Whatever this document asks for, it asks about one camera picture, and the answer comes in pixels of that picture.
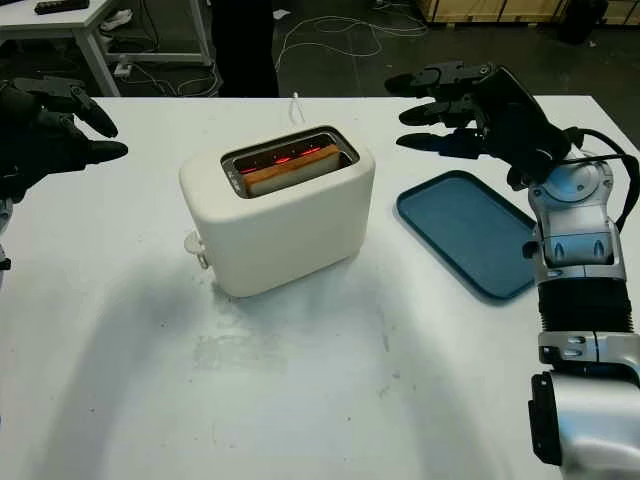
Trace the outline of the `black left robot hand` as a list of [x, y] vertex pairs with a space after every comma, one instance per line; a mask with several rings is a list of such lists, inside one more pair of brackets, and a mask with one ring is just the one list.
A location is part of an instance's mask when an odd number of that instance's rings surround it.
[[45, 177], [122, 158], [128, 147], [80, 80], [1, 82], [1, 198], [20, 202]]

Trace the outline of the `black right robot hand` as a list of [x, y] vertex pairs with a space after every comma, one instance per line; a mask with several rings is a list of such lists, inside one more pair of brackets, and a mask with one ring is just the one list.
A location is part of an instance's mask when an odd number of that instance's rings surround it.
[[447, 135], [413, 133], [396, 143], [442, 156], [497, 158], [527, 182], [542, 183], [571, 149], [567, 135], [550, 123], [543, 109], [513, 73], [493, 63], [462, 61], [429, 64], [385, 81], [388, 93], [432, 99], [402, 112], [405, 126], [442, 124]]

